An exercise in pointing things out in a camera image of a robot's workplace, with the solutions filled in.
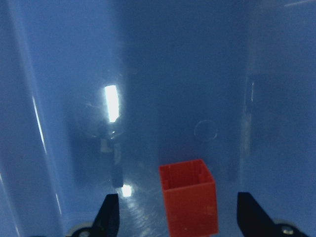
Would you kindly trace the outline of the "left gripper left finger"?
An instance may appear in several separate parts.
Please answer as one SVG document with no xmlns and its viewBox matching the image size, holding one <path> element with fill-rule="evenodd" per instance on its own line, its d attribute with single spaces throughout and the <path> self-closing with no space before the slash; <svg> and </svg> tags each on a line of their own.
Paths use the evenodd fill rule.
<svg viewBox="0 0 316 237">
<path fill-rule="evenodd" d="M 116 237 L 119 232 L 119 196 L 106 195 L 91 227 L 92 237 Z"/>
</svg>

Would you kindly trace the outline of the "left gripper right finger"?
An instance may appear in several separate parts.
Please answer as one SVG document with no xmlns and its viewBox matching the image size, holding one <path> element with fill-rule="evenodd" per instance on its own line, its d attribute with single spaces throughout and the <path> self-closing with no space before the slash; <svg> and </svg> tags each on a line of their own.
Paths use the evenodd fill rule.
<svg viewBox="0 0 316 237">
<path fill-rule="evenodd" d="M 277 226 L 247 192 L 237 195 L 237 224 L 244 237 L 277 237 Z"/>
</svg>

